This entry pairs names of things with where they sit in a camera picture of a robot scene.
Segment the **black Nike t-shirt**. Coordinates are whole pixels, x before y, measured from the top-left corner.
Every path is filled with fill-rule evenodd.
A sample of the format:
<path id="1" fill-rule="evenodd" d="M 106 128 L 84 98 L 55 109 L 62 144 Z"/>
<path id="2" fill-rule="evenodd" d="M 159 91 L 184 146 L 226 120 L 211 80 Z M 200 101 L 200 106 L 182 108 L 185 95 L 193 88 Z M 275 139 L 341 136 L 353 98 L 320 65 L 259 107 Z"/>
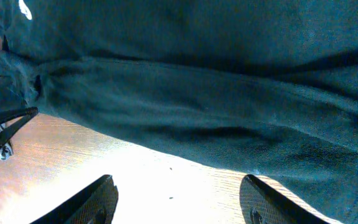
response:
<path id="1" fill-rule="evenodd" d="M 0 1 L 0 111 L 38 107 L 358 223 L 358 0 Z"/>

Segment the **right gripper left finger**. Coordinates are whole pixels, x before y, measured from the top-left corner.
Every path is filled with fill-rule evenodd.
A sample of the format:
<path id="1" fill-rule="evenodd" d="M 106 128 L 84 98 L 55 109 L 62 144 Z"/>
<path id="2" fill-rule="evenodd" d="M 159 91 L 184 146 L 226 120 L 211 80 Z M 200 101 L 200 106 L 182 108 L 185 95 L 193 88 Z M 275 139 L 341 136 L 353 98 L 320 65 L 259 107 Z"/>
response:
<path id="1" fill-rule="evenodd" d="M 111 175 L 103 175 L 32 224 L 110 224 L 119 194 Z"/>

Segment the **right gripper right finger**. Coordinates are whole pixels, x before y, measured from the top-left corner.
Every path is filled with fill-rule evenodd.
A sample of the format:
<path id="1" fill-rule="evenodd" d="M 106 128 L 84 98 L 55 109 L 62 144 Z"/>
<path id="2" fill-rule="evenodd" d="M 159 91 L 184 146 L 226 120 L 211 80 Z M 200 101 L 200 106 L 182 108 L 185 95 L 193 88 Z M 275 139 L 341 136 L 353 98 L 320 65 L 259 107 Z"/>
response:
<path id="1" fill-rule="evenodd" d="M 328 224 L 251 174 L 241 182 L 239 201 L 246 224 Z"/>

